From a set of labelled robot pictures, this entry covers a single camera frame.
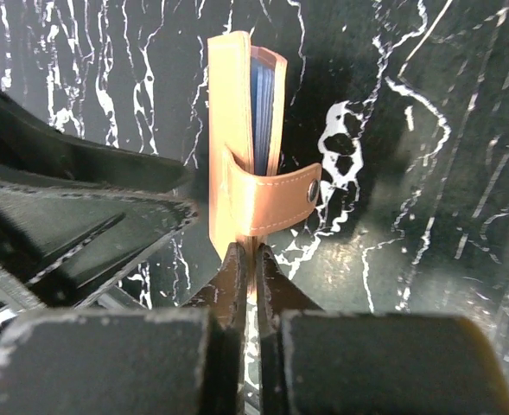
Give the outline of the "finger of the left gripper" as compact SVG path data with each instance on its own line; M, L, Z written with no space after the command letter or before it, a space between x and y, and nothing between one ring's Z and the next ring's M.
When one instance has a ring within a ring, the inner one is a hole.
M0 303L87 307L196 218L172 195L0 184Z
M0 164L110 188L167 193L188 181L180 162L96 144L43 122L0 90Z

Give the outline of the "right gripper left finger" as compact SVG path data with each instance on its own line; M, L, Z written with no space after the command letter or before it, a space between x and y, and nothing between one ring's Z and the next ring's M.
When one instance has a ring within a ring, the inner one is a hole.
M244 248L188 303L44 309L0 335L0 414L244 412Z

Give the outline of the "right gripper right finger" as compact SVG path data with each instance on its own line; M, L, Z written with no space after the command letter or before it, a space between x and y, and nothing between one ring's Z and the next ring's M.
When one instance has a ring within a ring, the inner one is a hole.
M463 316L325 311L258 248L263 414L509 414L487 337Z

